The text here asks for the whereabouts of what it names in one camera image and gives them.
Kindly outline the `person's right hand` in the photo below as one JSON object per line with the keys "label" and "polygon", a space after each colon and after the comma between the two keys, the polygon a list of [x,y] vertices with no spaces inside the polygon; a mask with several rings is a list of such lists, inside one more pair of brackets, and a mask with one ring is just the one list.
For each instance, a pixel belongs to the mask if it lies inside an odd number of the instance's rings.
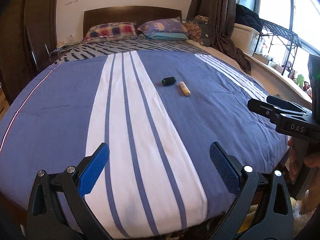
{"label": "person's right hand", "polygon": [[[287,145],[290,147],[289,150],[289,178],[291,180],[295,179],[298,173],[298,164],[296,161],[296,150],[293,138],[290,138]],[[319,152],[308,155],[304,158],[304,164],[309,168],[318,168],[313,181],[309,186],[309,193],[305,195],[302,203],[300,204],[299,213],[304,215],[310,213],[317,206],[319,206]]]}

